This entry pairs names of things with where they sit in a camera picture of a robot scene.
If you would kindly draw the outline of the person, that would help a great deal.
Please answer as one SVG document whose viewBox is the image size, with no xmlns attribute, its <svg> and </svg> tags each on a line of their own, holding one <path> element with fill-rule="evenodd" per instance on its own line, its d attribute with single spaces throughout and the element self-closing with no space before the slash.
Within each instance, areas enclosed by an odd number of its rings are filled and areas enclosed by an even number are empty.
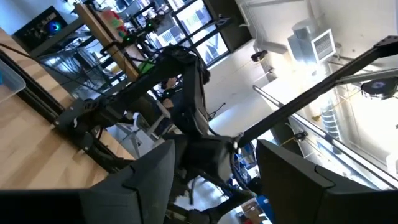
<svg viewBox="0 0 398 224">
<path fill-rule="evenodd" d="M 160 102 L 168 109 L 170 113 L 183 103 L 182 84 L 177 83 L 178 78 L 168 78 L 162 80 L 160 85 Z"/>
</svg>

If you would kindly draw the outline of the wooden workbench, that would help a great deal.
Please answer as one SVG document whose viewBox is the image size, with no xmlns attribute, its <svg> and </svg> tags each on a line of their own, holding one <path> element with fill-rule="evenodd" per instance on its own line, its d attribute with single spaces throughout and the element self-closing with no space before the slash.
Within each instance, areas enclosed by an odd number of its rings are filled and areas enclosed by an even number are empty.
<svg viewBox="0 0 398 224">
<path fill-rule="evenodd" d="M 103 47 L 112 41 L 123 41 L 123 38 L 118 34 L 117 29 L 113 27 L 105 13 L 81 3 L 75 5 L 75 12 Z M 140 71 L 137 68 L 140 62 L 133 61 L 132 58 L 143 60 L 144 57 L 135 45 L 128 47 L 114 45 L 108 49 L 108 53 L 128 78 L 135 80 L 140 75 Z"/>
</svg>

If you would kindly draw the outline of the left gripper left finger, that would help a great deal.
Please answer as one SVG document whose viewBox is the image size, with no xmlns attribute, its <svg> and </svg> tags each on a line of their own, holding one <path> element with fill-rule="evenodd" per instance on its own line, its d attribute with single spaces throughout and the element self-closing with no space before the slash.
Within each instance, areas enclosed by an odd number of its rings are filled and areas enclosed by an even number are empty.
<svg viewBox="0 0 398 224">
<path fill-rule="evenodd" d="M 166 141 L 87 189 L 0 190 L 0 224 L 163 224 L 174 167 Z"/>
</svg>

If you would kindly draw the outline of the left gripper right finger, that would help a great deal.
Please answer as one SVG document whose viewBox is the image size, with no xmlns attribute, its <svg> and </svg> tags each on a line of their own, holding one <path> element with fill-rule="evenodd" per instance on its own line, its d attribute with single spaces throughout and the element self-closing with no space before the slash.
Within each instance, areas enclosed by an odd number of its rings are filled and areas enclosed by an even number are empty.
<svg viewBox="0 0 398 224">
<path fill-rule="evenodd" d="M 398 190 L 375 190 L 260 140 L 262 193 L 276 224 L 398 224 Z"/>
</svg>

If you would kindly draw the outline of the white wall air vent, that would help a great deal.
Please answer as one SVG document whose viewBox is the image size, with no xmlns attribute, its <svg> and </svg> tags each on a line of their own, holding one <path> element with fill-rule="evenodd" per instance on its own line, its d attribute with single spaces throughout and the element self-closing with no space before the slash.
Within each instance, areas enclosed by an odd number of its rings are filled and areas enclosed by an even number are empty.
<svg viewBox="0 0 398 224">
<path fill-rule="evenodd" d="M 324 62 L 336 53 L 332 31 L 319 19 L 305 19 L 292 27 L 287 39 L 294 59 L 307 65 Z"/>
</svg>

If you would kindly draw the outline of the clear plastic bin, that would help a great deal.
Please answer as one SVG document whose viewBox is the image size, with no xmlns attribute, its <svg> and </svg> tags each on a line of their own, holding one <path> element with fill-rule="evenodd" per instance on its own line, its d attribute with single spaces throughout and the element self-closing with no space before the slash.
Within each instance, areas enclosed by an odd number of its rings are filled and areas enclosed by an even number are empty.
<svg viewBox="0 0 398 224">
<path fill-rule="evenodd" d="M 0 103 L 8 100 L 25 88 L 26 83 L 24 79 L 15 69 L 0 59 Z"/>
</svg>

